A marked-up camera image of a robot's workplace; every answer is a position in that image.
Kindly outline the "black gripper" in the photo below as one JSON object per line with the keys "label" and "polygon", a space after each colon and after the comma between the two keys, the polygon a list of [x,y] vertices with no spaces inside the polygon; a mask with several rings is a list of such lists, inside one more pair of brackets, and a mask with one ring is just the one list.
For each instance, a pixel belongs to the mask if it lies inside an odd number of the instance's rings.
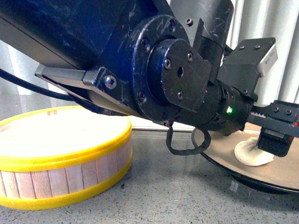
{"label": "black gripper", "polygon": [[275,100],[267,106],[254,106],[254,99],[221,82],[208,85],[205,93],[205,129],[224,136],[243,130],[245,123],[262,127],[256,146],[285,157],[292,136],[299,136],[299,105]]}

